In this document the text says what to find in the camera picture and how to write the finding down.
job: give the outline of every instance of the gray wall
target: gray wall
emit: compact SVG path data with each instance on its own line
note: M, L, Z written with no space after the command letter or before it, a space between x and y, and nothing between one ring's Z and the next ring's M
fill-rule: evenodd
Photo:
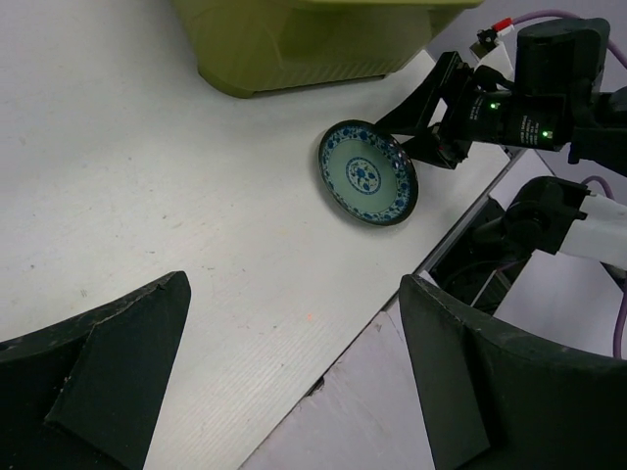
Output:
M436 37L428 49L434 57L445 51L456 50L470 61L468 47L475 42L479 29L506 17L517 17L536 10L561 9L584 18L605 18L612 25L611 39L623 51L627 51L627 28L623 27L627 18L626 0L485 0L479 8L468 10L456 19L447 29ZM506 41L509 55L515 56L515 33ZM614 91L627 86L627 70L622 68L611 53L607 53L606 69L603 79L603 91ZM627 179L592 162L578 165L568 164L568 149L561 154L543 152L542 157L557 176L572 181L581 181L591 174L605 177L612 186L617 199L627 204Z

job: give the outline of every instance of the blue floral plate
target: blue floral plate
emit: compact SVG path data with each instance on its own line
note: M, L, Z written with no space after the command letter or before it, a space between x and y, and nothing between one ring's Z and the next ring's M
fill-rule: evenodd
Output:
M335 200L364 222L400 223L418 200L418 180L403 147L368 122L346 120L331 127L322 137L318 165Z

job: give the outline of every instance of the green plastic container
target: green plastic container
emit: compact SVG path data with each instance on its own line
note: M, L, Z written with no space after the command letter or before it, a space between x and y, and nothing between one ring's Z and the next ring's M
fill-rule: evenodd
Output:
M198 70L240 98L402 69L482 0L172 0Z

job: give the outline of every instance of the purple cable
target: purple cable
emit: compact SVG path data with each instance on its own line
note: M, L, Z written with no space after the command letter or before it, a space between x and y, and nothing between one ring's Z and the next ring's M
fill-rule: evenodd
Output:
M589 176L584 179L581 184L588 184L593 181L598 182L603 187L605 195L611 200L614 199L614 193L605 178L601 176ZM612 353L615 358L622 359L623 332L625 331L625 323L627 322L627 279L625 279L623 301L620 303L618 310L618 318L616 318L616 326L614 327L614 337L612 342Z
M512 23L516 25L516 24L531 22L533 20L538 20L540 18L553 18L553 17L555 18L581 18L573 13L565 12L563 10L540 10L538 12L533 12L527 15L523 15L522 17L514 18L512 20ZM611 52L614 55L614 57L618 60L620 65L623 66L625 69L627 69L627 56L625 56L625 54L623 54L622 51L618 49L618 46L616 46L616 44L613 41L609 41L607 43L607 49L609 49L609 52Z

